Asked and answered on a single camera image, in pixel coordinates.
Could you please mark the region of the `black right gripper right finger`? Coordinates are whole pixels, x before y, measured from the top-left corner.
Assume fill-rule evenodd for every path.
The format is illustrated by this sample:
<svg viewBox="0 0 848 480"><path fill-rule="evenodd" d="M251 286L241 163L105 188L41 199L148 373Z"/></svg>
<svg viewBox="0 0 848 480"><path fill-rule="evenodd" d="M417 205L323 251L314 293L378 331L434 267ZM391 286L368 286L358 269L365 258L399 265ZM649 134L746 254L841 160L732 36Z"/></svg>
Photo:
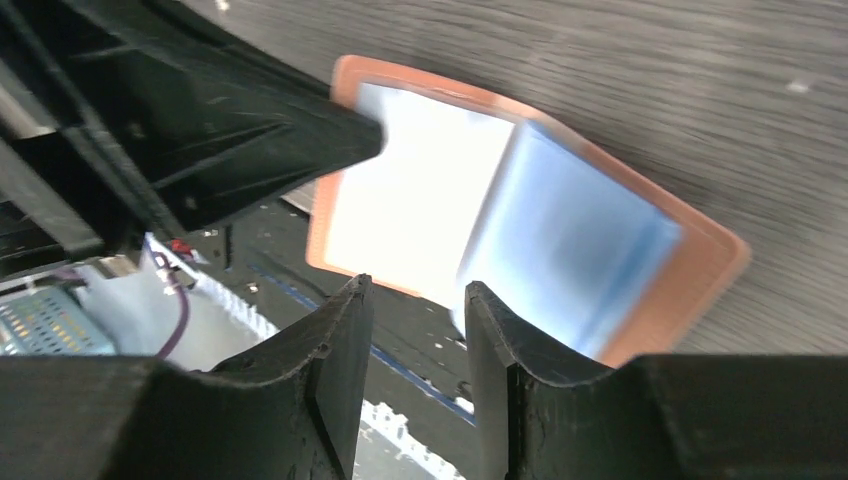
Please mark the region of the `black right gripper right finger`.
<svg viewBox="0 0 848 480"><path fill-rule="evenodd" d="M529 324L474 281L466 287L465 328L481 477L513 479L521 458L520 344Z"/></svg>

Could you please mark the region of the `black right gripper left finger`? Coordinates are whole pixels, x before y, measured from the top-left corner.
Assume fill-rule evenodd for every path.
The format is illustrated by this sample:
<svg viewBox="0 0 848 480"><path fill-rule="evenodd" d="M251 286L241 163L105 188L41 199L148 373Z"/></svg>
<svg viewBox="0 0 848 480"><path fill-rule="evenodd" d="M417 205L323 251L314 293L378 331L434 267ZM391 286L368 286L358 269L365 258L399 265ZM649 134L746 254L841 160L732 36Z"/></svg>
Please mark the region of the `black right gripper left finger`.
<svg viewBox="0 0 848 480"><path fill-rule="evenodd" d="M371 277L353 277L316 315L326 331L311 362L311 418L331 477L350 479L373 329Z"/></svg>

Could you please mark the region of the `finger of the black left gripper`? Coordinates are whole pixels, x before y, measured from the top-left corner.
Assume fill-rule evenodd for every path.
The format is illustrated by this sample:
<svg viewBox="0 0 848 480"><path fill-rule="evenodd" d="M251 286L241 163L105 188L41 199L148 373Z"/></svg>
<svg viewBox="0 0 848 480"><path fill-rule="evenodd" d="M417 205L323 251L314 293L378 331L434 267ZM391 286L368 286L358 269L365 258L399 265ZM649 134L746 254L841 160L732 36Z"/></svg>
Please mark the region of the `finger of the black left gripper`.
<svg viewBox="0 0 848 480"><path fill-rule="evenodd" d="M377 155L381 126L180 1L1 5L1 261L215 229Z"/></svg>

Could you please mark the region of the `brown leather card holder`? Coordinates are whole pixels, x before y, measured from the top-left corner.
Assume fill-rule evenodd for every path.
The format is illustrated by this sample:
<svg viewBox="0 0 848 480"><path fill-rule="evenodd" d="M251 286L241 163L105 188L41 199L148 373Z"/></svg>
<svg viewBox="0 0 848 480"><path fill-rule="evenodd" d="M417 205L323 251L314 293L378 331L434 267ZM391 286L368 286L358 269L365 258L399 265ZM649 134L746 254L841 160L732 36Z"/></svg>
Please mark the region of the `brown leather card holder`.
<svg viewBox="0 0 848 480"><path fill-rule="evenodd" d="M736 233L517 100L357 55L331 97L385 141L316 181L308 264L441 305L460 333L481 281L615 367L670 349L750 261Z"/></svg>

